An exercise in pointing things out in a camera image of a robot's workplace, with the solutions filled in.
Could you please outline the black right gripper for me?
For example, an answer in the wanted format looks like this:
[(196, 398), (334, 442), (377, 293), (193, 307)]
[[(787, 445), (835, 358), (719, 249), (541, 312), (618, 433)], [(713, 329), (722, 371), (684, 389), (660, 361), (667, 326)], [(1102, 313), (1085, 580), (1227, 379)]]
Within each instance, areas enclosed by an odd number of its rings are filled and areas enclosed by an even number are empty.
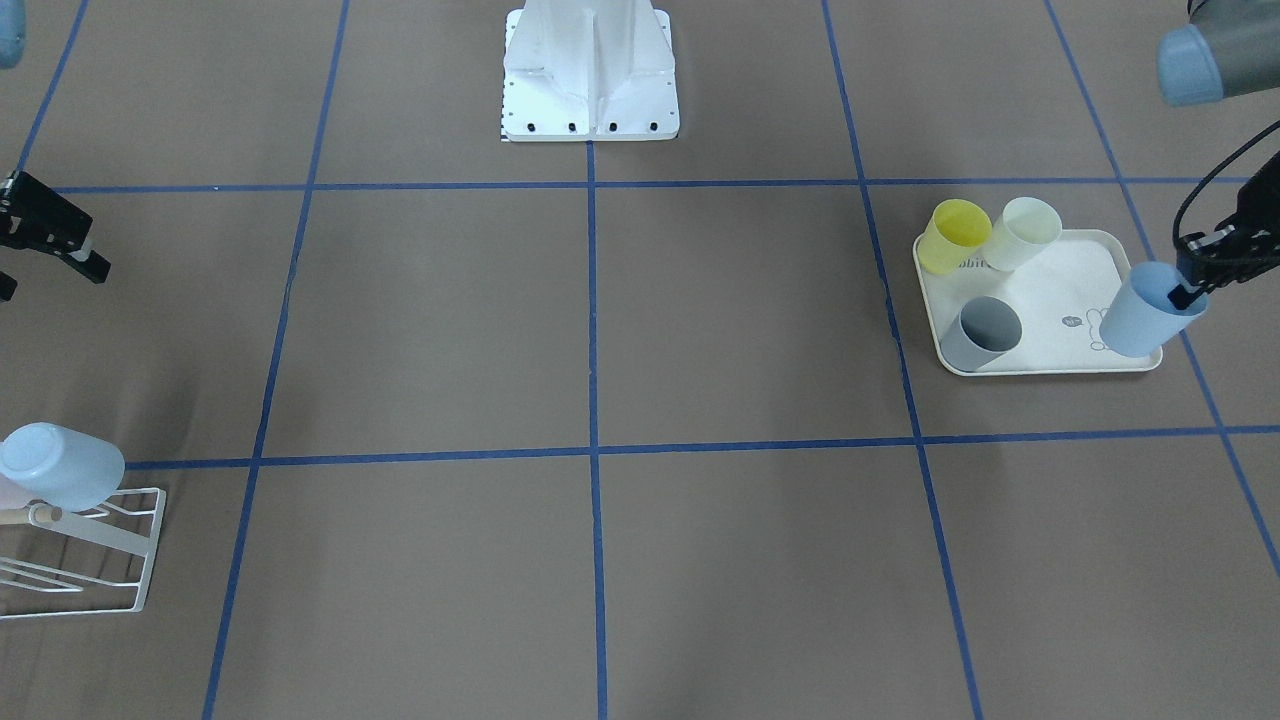
[[(95, 284), (106, 282), (111, 263), (90, 238), (92, 217), (24, 170), (14, 170), (3, 182), (3, 240), (15, 249), (33, 249), (68, 256), (68, 264)], [(0, 273), (0, 302), (10, 302), (17, 281)]]

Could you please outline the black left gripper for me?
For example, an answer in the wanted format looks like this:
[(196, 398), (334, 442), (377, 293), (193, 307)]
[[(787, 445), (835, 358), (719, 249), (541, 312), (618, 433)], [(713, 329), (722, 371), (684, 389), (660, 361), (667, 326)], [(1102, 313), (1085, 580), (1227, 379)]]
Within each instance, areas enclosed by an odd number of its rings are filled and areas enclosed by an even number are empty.
[(1235, 211), (1210, 233), (1176, 233), (1181, 283), (1169, 292), (1174, 309), (1206, 309), (1207, 291), (1245, 283), (1279, 264), (1279, 155), (1236, 193)]

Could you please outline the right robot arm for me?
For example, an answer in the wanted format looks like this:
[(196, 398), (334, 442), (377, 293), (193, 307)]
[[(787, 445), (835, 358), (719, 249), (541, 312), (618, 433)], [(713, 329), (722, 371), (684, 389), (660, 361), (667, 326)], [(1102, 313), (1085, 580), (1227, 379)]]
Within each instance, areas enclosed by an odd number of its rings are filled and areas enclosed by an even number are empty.
[[(26, 53), (26, 1), (1, 1), (3, 70), (18, 67)], [(101, 284), (109, 278), (113, 265), (90, 238), (92, 224), (93, 218), (88, 213), (26, 169), (15, 168), (3, 177), (3, 247), (58, 258), (87, 281)], [(17, 281), (3, 272), (3, 304), (13, 300), (17, 287)]]

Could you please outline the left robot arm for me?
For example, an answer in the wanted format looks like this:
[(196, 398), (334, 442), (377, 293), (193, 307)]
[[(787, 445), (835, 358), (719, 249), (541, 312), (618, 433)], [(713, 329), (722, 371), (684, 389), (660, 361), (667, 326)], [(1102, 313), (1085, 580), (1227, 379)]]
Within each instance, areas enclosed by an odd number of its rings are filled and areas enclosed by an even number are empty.
[[(1184, 108), (1270, 91), (1279, 83), (1279, 5), (1275, 1), (1189, 1), (1188, 22), (1157, 50), (1164, 101)], [(1181, 223), (1203, 190), (1235, 160), (1277, 133), (1272, 122), (1215, 165), (1181, 201), (1172, 243), (1181, 279), (1167, 295), (1179, 311), (1230, 284), (1243, 284), (1279, 264), (1279, 158), (1271, 156), (1238, 191), (1234, 213), (1210, 233)]]

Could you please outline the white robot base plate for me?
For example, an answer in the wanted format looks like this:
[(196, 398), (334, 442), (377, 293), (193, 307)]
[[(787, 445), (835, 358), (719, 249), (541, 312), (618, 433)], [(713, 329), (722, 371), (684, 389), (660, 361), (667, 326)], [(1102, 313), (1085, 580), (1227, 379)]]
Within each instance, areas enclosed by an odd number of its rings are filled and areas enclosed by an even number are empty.
[(526, 1), (504, 31), (503, 141), (678, 137), (671, 18), (653, 3)]

